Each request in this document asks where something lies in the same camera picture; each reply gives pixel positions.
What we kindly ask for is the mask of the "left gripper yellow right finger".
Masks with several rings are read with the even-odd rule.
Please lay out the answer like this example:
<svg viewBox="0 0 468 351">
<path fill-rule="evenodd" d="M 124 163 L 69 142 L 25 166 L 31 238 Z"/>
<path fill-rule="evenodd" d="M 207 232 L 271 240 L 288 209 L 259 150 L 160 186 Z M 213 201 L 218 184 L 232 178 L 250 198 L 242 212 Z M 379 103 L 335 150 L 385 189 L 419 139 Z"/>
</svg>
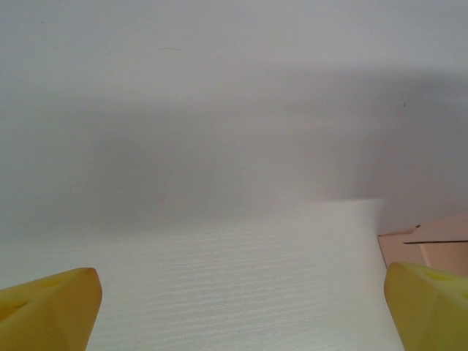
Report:
<svg viewBox="0 0 468 351">
<path fill-rule="evenodd" d="M 384 295 L 404 351 L 468 351 L 468 277 L 391 263 Z"/>
</svg>

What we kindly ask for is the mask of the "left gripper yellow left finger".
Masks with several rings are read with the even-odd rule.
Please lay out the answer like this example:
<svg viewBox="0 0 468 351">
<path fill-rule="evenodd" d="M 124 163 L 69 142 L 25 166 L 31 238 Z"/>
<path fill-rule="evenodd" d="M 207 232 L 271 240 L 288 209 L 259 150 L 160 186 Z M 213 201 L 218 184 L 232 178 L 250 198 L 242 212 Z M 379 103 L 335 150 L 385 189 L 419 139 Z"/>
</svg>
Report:
<svg viewBox="0 0 468 351">
<path fill-rule="evenodd" d="M 86 351 L 102 302 L 95 268 L 0 290 L 0 351 Z"/>
</svg>

